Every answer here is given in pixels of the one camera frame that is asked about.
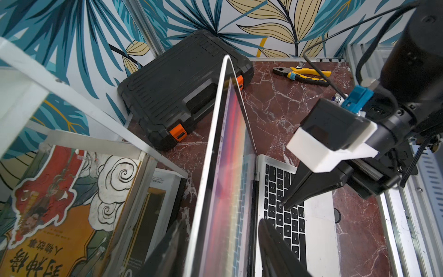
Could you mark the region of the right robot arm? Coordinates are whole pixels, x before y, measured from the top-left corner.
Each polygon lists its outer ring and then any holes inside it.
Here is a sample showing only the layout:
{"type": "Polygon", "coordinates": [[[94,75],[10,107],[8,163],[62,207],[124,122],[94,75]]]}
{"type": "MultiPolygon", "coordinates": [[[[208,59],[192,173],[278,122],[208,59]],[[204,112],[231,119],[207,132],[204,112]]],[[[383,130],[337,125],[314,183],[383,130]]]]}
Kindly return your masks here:
{"type": "Polygon", "coordinates": [[[342,104],[320,99],[287,148],[298,169],[280,205],[289,210],[349,185],[362,198],[404,187],[424,149],[443,132],[443,3],[395,9],[355,69],[342,104]],[[361,70],[393,22],[412,12],[377,80],[361,70]]]}

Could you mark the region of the silver laptop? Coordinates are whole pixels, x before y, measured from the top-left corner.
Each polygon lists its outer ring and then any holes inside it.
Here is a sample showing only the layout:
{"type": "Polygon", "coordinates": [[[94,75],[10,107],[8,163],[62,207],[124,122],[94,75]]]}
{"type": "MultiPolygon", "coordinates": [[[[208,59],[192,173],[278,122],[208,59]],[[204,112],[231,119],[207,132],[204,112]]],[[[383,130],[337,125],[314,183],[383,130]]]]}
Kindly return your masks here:
{"type": "Polygon", "coordinates": [[[269,219],[311,277],[340,276],[333,197],[284,210],[297,167],[257,153],[230,56],[221,65],[183,275],[262,277],[258,224],[269,219]]]}

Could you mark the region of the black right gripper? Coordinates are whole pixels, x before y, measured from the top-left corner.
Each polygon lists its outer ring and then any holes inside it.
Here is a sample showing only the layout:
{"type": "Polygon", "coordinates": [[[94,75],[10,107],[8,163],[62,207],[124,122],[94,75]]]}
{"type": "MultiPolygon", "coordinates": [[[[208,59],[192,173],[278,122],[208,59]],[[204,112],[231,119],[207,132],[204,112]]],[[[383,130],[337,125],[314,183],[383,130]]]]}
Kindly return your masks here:
{"type": "Polygon", "coordinates": [[[289,210],[308,199],[341,188],[347,184],[361,198],[383,194],[400,184],[407,170],[410,175],[417,175],[418,169],[413,163],[414,154],[408,141],[389,150],[380,159],[365,158],[346,160],[340,164],[350,172],[332,171],[313,173],[303,162],[299,163],[291,185],[284,193],[281,207],[289,210]]]}

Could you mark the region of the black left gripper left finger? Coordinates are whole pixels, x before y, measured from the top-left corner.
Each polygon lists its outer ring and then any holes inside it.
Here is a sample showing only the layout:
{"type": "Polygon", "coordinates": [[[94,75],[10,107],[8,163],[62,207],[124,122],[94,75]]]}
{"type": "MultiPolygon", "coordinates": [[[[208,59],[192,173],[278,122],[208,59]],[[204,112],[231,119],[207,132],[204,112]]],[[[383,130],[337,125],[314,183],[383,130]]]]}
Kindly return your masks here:
{"type": "Polygon", "coordinates": [[[176,220],[136,274],[137,277],[181,277],[188,248],[186,223],[176,220]]]}

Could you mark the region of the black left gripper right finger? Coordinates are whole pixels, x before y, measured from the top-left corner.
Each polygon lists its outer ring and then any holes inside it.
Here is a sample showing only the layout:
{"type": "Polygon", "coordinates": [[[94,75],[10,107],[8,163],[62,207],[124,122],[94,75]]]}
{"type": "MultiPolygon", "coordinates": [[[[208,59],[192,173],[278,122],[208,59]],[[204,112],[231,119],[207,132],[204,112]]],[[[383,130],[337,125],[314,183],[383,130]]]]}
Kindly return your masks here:
{"type": "Polygon", "coordinates": [[[259,221],[258,242],[263,277],[311,277],[269,219],[259,221]]]}

